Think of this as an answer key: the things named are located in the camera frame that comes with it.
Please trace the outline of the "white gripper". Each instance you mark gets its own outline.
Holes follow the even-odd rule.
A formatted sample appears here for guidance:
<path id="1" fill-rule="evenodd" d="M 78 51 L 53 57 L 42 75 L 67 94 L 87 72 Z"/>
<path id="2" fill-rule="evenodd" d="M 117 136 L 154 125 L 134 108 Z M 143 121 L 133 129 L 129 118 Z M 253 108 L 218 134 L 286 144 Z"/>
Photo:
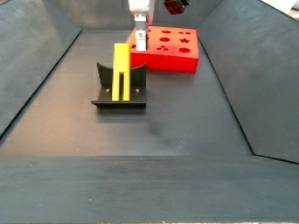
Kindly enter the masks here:
<path id="1" fill-rule="evenodd" d="M 146 50 L 146 13 L 154 15 L 155 0 L 129 0 L 130 11 L 135 14 L 135 43 L 137 50 Z"/>

